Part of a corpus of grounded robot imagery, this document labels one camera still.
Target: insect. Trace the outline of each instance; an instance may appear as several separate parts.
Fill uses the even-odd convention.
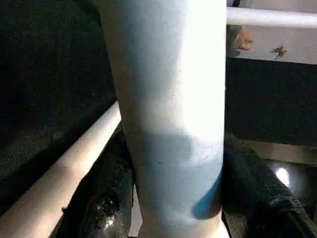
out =
[[[278,48],[275,48],[272,52],[278,53],[278,55],[275,58],[277,59],[278,57],[283,57],[286,54],[287,50],[285,50],[284,46],[280,46]]]

